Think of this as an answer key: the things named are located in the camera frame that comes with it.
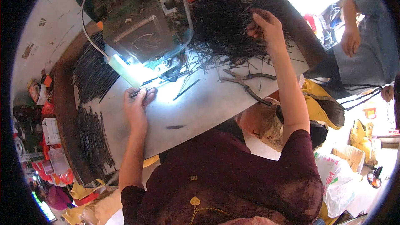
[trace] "gold necklace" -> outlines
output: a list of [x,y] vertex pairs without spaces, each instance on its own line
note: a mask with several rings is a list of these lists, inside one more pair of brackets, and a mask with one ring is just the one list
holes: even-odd
[[210,207],[210,208],[200,208],[200,209],[199,209],[199,208],[196,207],[196,206],[200,204],[200,199],[198,199],[196,196],[194,196],[192,199],[190,199],[190,204],[192,204],[192,205],[194,206],[194,211],[193,211],[193,216],[192,216],[192,219],[190,220],[189,225],[192,225],[193,220],[194,220],[194,217],[196,216],[196,214],[197,214],[200,210],[215,210],[215,211],[221,212],[221,213],[223,213],[223,214],[226,214],[226,215],[228,215],[228,216],[231,216],[231,217],[233,217],[233,218],[239,218],[238,216],[233,215],[233,214],[228,213],[228,212],[225,212],[225,211],[223,211],[223,210],[221,210],[221,209],[216,209],[216,208],[211,208],[211,207]]

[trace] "wall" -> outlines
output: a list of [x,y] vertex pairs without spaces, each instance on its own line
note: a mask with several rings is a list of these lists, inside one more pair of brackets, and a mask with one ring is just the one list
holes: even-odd
[[370,212],[372,208],[377,204],[378,198],[381,197],[382,193],[385,193],[385,188],[389,180],[392,177],[392,173],[396,166],[396,159],[398,157],[398,148],[382,148],[378,154],[378,166],[382,166],[382,172],[380,178],[382,180],[382,185],[378,189],[374,189],[367,180],[368,172],[372,171],[367,166],[363,167],[361,175],[364,177],[359,183],[356,190],[356,197],[347,207],[354,217],[356,217],[360,212],[364,211]]
[[[90,18],[84,13],[87,24]],[[18,43],[11,82],[11,103],[27,96],[27,83],[50,72],[71,41],[82,30],[80,6],[75,0],[38,0]]]

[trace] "wire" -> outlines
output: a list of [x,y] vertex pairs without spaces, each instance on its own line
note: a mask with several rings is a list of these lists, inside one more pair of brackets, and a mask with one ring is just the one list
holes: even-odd
[[85,27],[85,22],[83,21],[83,5],[85,4],[86,0],[82,1],[82,5],[80,7],[80,11],[82,14],[82,27],[83,27],[83,33],[85,33],[87,39],[89,40],[89,42],[92,44],[92,46],[94,46],[100,53],[102,53],[107,59],[109,59],[109,56],[106,54],[105,51],[103,51],[102,49],[100,49],[100,47],[98,47],[93,41],[92,39],[89,37],[89,35],[86,32],[86,27]]

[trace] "blue shirt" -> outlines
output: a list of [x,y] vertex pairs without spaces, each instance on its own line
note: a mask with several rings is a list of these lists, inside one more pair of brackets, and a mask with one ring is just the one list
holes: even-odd
[[381,0],[354,0],[365,15],[360,22],[360,46],[351,58],[341,45],[333,47],[344,84],[385,85],[394,81],[400,71],[395,28]]

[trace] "white plastic bag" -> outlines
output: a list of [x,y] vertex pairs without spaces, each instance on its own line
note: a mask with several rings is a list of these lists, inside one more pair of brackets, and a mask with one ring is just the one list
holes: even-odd
[[67,157],[65,156],[63,148],[50,148],[49,150],[50,162],[53,166],[56,175],[62,175],[70,168]]
[[324,185],[323,201],[330,218],[337,217],[346,210],[355,197],[358,181],[346,160],[333,154],[314,154],[315,164]]

